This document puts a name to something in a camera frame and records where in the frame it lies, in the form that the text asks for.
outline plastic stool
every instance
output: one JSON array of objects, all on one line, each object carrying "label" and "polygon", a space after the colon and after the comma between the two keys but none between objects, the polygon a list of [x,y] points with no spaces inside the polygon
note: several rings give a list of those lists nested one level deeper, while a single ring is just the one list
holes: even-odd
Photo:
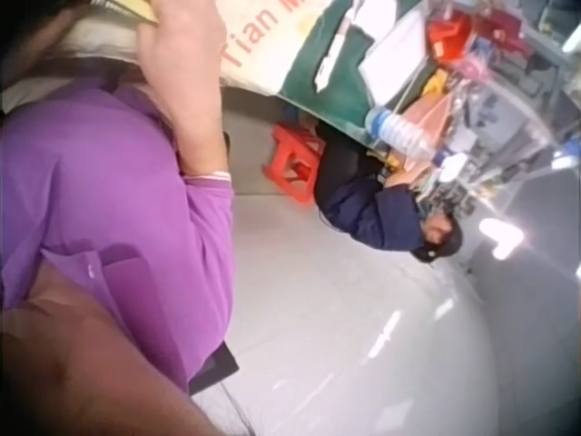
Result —
[{"label": "plastic stool", "polygon": [[272,137],[277,150],[262,172],[287,195],[302,204],[313,202],[313,191],[324,142],[304,129],[276,124]]}]

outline water bottle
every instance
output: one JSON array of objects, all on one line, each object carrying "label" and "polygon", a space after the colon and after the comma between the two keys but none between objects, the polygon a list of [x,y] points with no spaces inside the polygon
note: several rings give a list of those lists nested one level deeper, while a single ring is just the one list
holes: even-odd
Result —
[{"label": "water bottle", "polygon": [[365,127],[374,139],[380,139],[414,161],[441,160],[426,132],[386,107],[376,107],[365,118]]}]

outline white tile floor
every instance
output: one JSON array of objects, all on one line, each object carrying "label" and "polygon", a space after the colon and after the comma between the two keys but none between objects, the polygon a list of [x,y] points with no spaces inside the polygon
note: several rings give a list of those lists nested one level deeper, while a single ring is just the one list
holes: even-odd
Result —
[{"label": "white tile floor", "polygon": [[[228,113],[238,264],[225,382],[259,435],[496,436],[495,365],[480,302],[442,263],[380,253],[325,226],[260,174],[276,101]],[[227,431],[222,387],[196,401]]]}]

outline blue jacket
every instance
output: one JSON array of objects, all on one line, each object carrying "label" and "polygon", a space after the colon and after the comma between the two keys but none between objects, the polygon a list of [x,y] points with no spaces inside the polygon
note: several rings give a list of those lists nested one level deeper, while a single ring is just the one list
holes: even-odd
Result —
[{"label": "blue jacket", "polygon": [[333,227],[378,250],[410,252],[424,245],[418,204],[404,184],[384,188],[370,177],[352,180],[321,212]]}]

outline purple polo shirt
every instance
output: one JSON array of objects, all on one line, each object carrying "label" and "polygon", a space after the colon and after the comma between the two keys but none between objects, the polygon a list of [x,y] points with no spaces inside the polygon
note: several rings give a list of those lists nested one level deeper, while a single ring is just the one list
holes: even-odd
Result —
[{"label": "purple polo shirt", "polygon": [[184,180],[153,105],[130,87],[76,82],[18,108],[0,150],[5,309],[44,258],[186,389],[231,317],[231,183]]}]

